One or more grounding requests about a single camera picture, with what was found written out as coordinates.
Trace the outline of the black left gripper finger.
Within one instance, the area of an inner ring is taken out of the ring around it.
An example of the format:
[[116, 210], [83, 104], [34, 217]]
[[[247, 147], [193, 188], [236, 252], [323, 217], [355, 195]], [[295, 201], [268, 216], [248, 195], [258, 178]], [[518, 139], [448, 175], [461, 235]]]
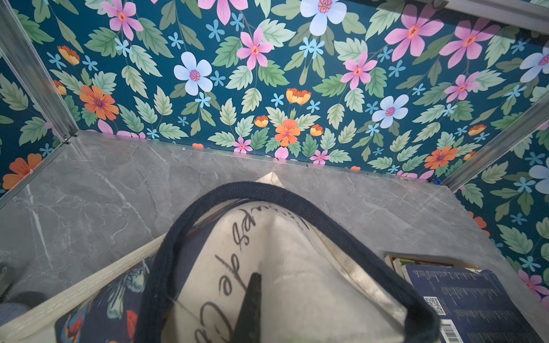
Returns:
[[261, 300], [262, 276], [255, 272], [250, 277], [231, 343], [261, 342]]

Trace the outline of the cream canvas tote bag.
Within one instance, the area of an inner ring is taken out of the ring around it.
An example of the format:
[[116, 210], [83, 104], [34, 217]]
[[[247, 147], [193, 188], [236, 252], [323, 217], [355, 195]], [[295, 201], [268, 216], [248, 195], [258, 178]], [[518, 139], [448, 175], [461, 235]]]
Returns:
[[253, 273], [261, 342], [437, 342], [413, 286], [274, 174], [198, 198], [167, 234], [23, 312], [3, 342], [230, 342]]

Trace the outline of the blue landscape cover book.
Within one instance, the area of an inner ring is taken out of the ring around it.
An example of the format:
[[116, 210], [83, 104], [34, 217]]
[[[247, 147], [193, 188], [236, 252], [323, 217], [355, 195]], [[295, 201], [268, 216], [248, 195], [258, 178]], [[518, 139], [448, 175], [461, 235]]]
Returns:
[[402, 278], [409, 280], [405, 273], [406, 265], [427, 265], [438, 267], [462, 267], [473, 272], [479, 272], [482, 269], [475, 264], [467, 263], [450, 257], [436, 257], [419, 254], [403, 254], [396, 252], [386, 252], [384, 260], [387, 265], [392, 267]]

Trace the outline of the dark blue barcode book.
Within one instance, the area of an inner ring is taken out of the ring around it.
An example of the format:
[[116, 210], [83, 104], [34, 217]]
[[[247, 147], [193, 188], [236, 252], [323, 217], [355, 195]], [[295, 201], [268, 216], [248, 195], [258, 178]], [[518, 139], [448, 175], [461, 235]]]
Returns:
[[402, 270], [439, 315], [439, 342], [543, 341], [493, 272], [417, 264]]

